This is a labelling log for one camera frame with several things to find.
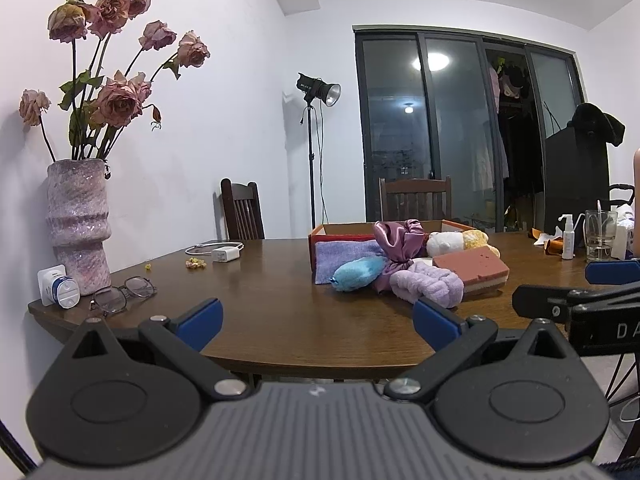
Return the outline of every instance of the plush toy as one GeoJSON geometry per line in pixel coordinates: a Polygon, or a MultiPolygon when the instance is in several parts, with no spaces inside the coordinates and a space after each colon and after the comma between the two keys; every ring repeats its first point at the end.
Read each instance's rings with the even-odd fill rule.
{"type": "Polygon", "coordinates": [[[427,240],[427,254],[433,258],[441,254],[457,253],[476,247],[488,246],[500,258],[500,251],[489,245],[489,237],[478,229],[469,231],[431,233],[427,240]]]}
{"type": "Polygon", "coordinates": [[[347,262],[334,272],[329,280],[335,290],[351,292],[373,282],[386,266],[384,256],[368,256],[347,262]]]}

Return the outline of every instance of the flower vase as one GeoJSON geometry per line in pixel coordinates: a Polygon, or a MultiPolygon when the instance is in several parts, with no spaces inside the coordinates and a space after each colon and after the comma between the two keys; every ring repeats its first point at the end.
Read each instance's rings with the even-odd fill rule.
{"type": "Polygon", "coordinates": [[[80,288],[92,294],[111,285],[102,242],[111,236],[107,222],[104,162],[99,158],[58,160],[47,168],[47,225],[58,262],[80,288]]]}

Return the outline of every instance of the blue plush toy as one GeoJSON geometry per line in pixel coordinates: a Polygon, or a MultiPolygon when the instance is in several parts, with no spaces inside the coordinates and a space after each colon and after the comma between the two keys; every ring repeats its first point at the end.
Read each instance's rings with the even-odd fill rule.
{"type": "Polygon", "coordinates": [[[335,290],[351,292],[369,285],[382,273],[385,265],[386,258],[384,256],[360,258],[338,267],[329,281],[335,290]]]}

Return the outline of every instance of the eyeglasses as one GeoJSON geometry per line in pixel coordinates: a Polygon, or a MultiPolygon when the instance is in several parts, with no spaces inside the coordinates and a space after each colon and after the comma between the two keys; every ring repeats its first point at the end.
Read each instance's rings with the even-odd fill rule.
{"type": "Polygon", "coordinates": [[[127,298],[151,298],[158,290],[148,279],[134,276],[124,282],[123,286],[105,286],[94,292],[91,310],[99,308],[105,316],[117,314],[127,307],[127,298]]]}

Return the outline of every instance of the cardboard box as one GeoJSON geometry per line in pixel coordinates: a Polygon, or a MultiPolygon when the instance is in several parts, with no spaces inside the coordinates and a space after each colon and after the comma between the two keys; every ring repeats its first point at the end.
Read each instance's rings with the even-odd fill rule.
{"type": "MultiPolygon", "coordinates": [[[[433,232],[443,231],[469,231],[473,229],[468,225],[450,222],[449,220],[425,220],[420,224],[427,237],[433,232]]],[[[333,242],[343,240],[348,242],[364,242],[375,240],[373,235],[373,222],[358,222],[353,224],[320,224],[309,234],[309,261],[311,262],[312,278],[316,280],[316,243],[333,242]]]]}

